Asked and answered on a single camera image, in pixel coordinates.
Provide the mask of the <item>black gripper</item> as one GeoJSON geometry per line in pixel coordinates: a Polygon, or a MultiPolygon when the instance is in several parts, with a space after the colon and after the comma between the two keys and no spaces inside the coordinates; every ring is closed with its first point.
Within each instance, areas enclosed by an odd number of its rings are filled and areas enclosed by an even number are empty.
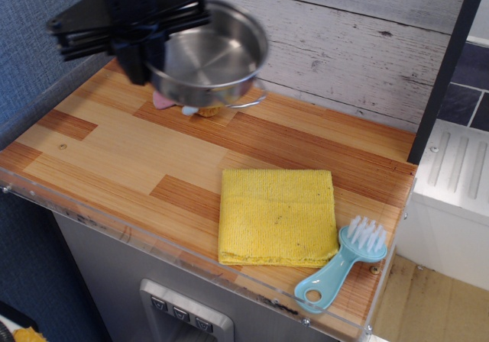
{"type": "Polygon", "coordinates": [[[148,67],[165,69],[169,35],[209,19],[206,0],[80,0],[51,18],[47,31],[66,61],[115,54],[130,82],[144,86],[148,67]]]}

